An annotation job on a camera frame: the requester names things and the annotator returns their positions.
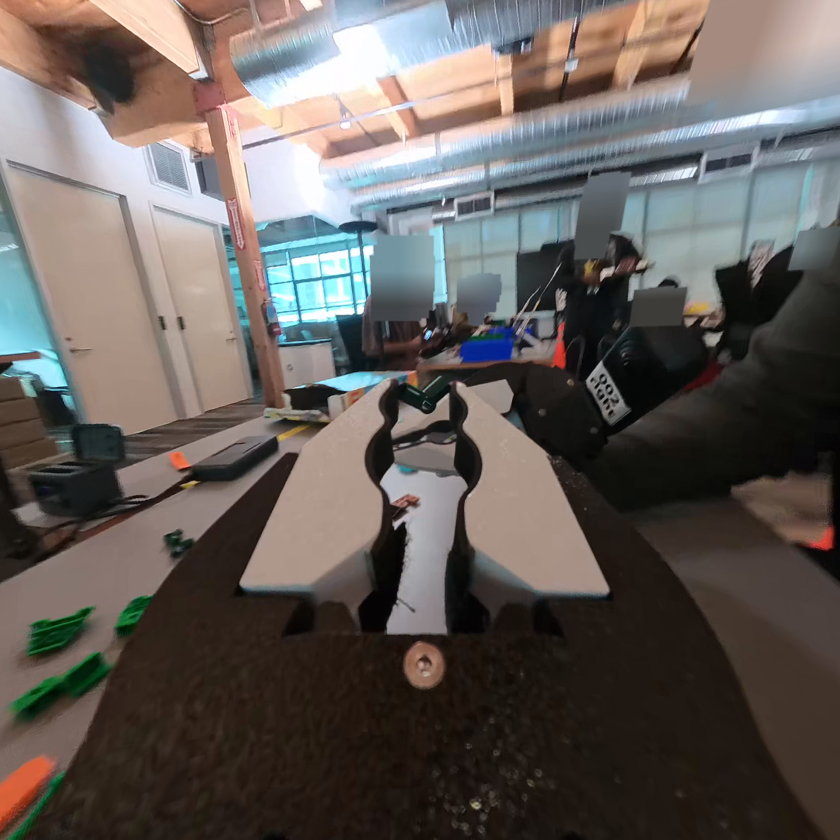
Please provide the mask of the stack of cardboard boxes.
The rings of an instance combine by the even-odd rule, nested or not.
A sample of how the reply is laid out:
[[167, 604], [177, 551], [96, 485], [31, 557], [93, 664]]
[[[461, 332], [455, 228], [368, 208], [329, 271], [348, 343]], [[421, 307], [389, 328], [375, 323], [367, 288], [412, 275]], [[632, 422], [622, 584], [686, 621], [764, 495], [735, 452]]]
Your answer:
[[6, 470], [28, 467], [60, 453], [36, 400], [16, 377], [1, 377], [1, 458]]

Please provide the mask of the black power bank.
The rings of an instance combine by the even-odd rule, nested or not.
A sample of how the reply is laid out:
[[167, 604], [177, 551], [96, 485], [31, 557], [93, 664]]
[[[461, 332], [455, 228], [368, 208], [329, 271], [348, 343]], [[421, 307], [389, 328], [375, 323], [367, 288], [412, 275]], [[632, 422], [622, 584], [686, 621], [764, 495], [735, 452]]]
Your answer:
[[192, 467], [192, 480], [198, 482], [229, 482], [238, 479], [252, 468], [278, 452], [274, 435], [243, 437], [235, 443], [207, 456]]

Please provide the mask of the black office chair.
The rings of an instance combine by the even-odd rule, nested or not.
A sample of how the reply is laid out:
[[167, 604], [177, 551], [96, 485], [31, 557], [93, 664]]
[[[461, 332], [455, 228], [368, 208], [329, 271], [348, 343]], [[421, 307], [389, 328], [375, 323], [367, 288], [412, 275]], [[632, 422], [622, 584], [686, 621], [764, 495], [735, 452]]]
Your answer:
[[337, 315], [335, 321], [349, 362], [350, 372], [369, 370], [369, 360], [363, 350], [363, 317], [359, 314]]

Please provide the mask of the black monitor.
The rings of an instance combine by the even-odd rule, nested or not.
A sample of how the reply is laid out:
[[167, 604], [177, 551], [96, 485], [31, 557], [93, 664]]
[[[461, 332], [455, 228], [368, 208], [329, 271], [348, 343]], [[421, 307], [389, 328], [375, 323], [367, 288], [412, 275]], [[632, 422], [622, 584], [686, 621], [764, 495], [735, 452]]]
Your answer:
[[516, 256], [516, 312], [556, 312], [558, 248], [522, 251]]

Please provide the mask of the dark green toy brick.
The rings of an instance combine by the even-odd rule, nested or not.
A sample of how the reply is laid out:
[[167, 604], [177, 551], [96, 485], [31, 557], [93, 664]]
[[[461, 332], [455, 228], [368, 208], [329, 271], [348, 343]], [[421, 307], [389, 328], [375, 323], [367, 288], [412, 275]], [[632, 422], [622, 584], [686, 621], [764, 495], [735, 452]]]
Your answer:
[[450, 388], [451, 382], [438, 377], [423, 389], [407, 382], [399, 384], [398, 395], [402, 403], [422, 414], [430, 415], [449, 393]]

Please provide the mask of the white door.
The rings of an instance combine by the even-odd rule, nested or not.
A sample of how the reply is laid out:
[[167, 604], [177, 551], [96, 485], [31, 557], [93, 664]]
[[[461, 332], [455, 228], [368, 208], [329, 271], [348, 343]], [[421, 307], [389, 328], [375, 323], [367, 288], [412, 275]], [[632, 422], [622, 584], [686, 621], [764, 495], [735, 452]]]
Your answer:
[[240, 403], [250, 379], [220, 228], [157, 205], [152, 217], [197, 403], [202, 413]]
[[124, 197], [17, 163], [7, 185], [80, 416], [127, 434], [175, 420]]

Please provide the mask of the wooden post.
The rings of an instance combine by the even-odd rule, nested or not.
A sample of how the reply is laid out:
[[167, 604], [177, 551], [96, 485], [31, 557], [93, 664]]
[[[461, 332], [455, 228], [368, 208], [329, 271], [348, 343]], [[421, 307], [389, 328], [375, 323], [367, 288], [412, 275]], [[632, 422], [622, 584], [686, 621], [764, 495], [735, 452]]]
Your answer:
[[259, 249], [238, 113], [216, 82], [195, 81], [192, 90], [196, 112], [206, 121], [217, 162], [264, 402], [267, 407], [278, 407], [286, 386], [276, 330], [267, 320], [272, 306]]

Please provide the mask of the blue storage bin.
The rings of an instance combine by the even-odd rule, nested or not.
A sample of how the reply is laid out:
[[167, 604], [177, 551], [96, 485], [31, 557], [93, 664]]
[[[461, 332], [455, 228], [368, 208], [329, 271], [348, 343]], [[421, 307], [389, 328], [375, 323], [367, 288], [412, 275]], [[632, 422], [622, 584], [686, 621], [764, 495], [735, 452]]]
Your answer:
[[461, 342], [459, 358], [462, 364], [483, 364], [510, 361], [516, 334], [511, 328], [493, 327], [475, 333]]

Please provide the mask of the scattered green toy bricks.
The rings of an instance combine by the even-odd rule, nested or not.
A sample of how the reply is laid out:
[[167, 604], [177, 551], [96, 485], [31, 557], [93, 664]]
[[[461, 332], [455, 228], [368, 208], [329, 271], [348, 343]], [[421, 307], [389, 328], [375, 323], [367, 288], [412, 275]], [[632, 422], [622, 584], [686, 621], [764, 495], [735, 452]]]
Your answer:
[[[133, 598], [120, 612], [112, 633], [119, 641], [136, 630], [141, 618], [152, 603], [152, 595]], [[25, 653], [28, 658], [56, 655], [73, 645], [86, 630], [95, 613], [93, 605], [55, 619], [40, 619], [29, 625]], [[78, 700], [98, 687], [110, 674], [112, 662], [106, 653], [95, 651], [86, 655], [67, 670], [46, 677], [18, 696], [8, 707], [17, 720], [33, 720], [44, 714], [58, 700]]]

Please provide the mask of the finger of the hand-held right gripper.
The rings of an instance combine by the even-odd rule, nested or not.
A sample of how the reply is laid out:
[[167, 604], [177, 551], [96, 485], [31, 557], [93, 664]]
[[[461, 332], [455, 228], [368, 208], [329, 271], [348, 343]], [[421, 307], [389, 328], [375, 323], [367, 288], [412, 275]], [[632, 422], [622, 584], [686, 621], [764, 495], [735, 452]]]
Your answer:
[[513, 409], [514, 396], [505, 378], [478, 384], [459, 384], [459, 404], [463, 406], [465, 417], [490, 412], [504, 417]]

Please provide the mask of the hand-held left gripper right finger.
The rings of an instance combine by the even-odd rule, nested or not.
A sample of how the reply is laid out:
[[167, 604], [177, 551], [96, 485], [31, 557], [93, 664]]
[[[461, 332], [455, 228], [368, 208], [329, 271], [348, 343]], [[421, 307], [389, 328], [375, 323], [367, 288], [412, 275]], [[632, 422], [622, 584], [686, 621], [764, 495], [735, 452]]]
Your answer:
[[455, 469], [466, 483], [446, 566], [446, 618], [611, 596], [550, 457], [476, 388], [449, 394]]

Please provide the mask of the silver air duct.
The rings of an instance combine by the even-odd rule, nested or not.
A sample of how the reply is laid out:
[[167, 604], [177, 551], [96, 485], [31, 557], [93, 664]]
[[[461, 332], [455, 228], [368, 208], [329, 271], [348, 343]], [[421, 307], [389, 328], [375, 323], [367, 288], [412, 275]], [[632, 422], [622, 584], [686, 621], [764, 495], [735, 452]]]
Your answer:
[[233, 36], [248, 93], [271, 108], [377, 85], [487, 47], [496, 60], [530, 51], [541, 33], [631, 2], [324, 2], [288, 24]]
[[838, 125], [838, 96], [727, 118], [694, 109], [643, 113], [643, 106], [666, 104], [665, 97], [648, 97], [546, 108], [322, 161], [319, 173], [327, 188], [349, 194], [354, 209], [408, 207], [684, 156], [718, 141], [762, 141]]

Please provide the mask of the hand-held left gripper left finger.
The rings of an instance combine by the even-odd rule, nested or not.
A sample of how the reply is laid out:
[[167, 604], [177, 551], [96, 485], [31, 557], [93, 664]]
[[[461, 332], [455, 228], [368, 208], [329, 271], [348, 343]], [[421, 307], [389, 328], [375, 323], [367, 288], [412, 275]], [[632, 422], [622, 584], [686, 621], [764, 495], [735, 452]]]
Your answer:
[[392, 613], [405, 530], [393, 526], [382, 480], [394, 465], [399, 389], [382, 381], [304, 445], [239, 580], [243, 594]]

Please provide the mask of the black charging dock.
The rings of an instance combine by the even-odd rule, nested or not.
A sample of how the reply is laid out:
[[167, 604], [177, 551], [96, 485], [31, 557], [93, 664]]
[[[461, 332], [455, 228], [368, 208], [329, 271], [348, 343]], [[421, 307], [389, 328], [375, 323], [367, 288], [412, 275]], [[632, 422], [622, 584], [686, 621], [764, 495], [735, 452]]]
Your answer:
[[123, 490], [118, 468], [125, 459], [121, 427], [78, 424], [71, 429], [70, 440], [69, 459], [28, 473], [40, 510], [52, 517], [81, 519], [119, 504]]

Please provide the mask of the person's right forearm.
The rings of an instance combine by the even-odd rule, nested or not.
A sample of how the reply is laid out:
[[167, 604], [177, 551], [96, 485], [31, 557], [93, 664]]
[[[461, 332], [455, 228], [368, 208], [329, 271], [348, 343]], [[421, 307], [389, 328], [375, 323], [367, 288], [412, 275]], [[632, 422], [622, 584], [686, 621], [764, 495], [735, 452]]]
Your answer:
[[726, 496], [783, 477], [838, 434], [838, 268], [806, 272], [745, 357], [611, 437], [581, 467], [621, 511]]

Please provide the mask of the black floor lamp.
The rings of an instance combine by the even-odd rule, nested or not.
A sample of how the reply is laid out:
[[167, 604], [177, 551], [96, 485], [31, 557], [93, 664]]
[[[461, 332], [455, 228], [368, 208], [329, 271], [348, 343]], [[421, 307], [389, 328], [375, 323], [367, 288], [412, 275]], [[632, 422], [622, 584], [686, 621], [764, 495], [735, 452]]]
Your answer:
[[342, 223], [339, 230], [347, 238], [347, 263], [350, 270], [350, 296], [352, 314], [361, 315], [370, 294], [369, 257], [365, 237], [377, 231], [377, 224], [369, 220], [356, 219]]

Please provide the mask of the colourful toy brick box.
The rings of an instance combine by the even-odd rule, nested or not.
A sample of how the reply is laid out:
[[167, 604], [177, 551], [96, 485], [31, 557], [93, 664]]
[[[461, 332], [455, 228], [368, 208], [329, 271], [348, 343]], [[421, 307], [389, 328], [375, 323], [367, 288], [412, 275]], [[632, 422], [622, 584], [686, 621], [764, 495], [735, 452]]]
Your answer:
[[378, 384], [395, 380], [398, 384], [417, 385], [416, 371], [367, 371], [343, 374], [325, 381], [286, 389], [279, 407], [266, 406], [263, 417], [268, 422], [329, 424], [357, 403]]

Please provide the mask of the white vent grille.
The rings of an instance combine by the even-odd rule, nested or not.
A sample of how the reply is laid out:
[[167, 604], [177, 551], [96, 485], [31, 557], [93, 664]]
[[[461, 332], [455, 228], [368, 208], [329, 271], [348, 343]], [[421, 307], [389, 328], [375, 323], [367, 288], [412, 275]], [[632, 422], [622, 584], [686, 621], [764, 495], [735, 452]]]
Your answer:
[[147, 145], [143, 152], [153, 184], [179, 193], [192, 193], [183, 150], [170, 143], [159, 142]]

